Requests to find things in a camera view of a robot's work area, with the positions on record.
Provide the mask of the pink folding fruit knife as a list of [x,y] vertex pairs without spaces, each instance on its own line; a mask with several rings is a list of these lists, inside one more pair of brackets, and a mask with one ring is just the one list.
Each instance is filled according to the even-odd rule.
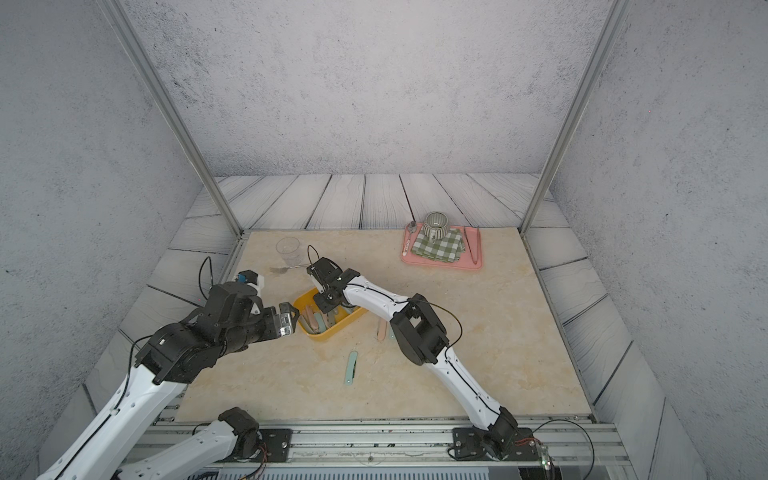
[[389,322],[385,319],[380,319],[377,325],[376,339],[378,342],[383,342],[388,337]]

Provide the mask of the teal folding fruit knife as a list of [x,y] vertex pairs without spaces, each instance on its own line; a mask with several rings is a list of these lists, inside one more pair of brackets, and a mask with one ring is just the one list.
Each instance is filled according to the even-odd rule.
[[358,360],[358,352],[352,351],[349,353],[344,375],[344,383],[346,385],[352,385],[355,378],[356,366]]

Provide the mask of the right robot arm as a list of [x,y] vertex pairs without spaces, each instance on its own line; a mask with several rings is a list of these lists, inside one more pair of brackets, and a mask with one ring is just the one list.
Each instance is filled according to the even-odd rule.
[[464,367],[445,326],[424,296],[397,295],[355,270],[310,277],[318,289],[315,301],[323,311],[346,304],[388,321],[403,355],[415,365],[429,368],[462,406],[486,455],[495,460],[508,458],[519,433],[517,420]]

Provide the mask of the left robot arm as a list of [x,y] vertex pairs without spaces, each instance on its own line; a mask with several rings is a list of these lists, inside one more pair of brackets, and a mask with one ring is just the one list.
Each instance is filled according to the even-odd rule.
[[298,317],[288,302],[264,306],[253,283],[212,287],[203,307],[148,337],[112,398],[42,478],[185,479],[220,460],[265,462],[259,424],[239,407],[154,456],[132,464],[125,459],[161,411],[203,370],[253,343],[293,334]]

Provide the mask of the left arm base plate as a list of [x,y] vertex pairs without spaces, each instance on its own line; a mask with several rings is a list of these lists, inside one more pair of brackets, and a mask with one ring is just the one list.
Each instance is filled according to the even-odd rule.
[[288,461],[293,430],[289,428],[260,429],[256,459],[265,464]]

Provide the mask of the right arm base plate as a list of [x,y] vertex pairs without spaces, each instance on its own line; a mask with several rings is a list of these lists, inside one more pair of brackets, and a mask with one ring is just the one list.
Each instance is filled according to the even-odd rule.
[[447,453],[456,461],[532,462],[541,459],[532,430],[520,427],[501,434],[475,427],[454,428]]

